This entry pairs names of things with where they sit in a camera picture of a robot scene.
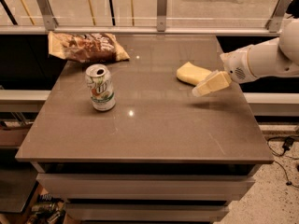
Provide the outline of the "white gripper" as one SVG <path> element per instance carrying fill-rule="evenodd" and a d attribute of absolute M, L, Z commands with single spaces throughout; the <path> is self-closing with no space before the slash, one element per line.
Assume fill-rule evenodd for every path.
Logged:
<path fill-rule="evenodd" d="M 249 68 L 249 50 L 251 45 L 226 52 L 221 55 L 224 70 L 214 71 L 204 80 L 200 81 L 193 89 L 195 97 L 205 96 L 214 91 L 220 91 L 230 86 L 231 82 L 249 83 L 258 78 L 253 75 Z"/>

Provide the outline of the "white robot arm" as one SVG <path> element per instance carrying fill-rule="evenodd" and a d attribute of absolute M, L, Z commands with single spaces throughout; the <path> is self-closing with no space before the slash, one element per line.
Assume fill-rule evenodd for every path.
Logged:
<path fill-rule="evenodd" d="M 223 53 L 223 71 L 213 71 L 193 89 L 195 97 L 226 89 L 234 81 L 253 82 L 261 77 L 299 76 L 299 20 L 287 24 L 278 38 Z"/>

